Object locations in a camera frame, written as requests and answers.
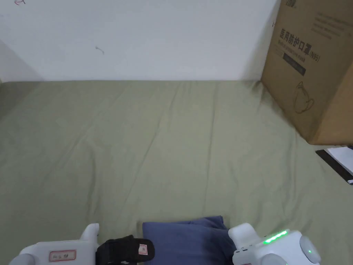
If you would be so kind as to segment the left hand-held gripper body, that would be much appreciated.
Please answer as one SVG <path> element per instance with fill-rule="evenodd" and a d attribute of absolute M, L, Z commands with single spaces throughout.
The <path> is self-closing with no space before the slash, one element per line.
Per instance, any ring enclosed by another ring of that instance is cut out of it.
<path fill-rule="evenodd" d="M 98 248 L 98 223 L 86 227 L 77 240 L 38 242 L 25 247 L 10 265 L 94 265 Z"/>

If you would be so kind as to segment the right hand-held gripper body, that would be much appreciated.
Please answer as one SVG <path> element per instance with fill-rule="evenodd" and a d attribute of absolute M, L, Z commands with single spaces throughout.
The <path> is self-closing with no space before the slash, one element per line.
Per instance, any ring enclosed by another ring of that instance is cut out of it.
<path fill-rule="evenodd" d="M 319 265 L 321 256 L 311 240 L 297 230 L 260 237 L 249 223 L 228 231 L 236 250 L 234 265 Z"/>

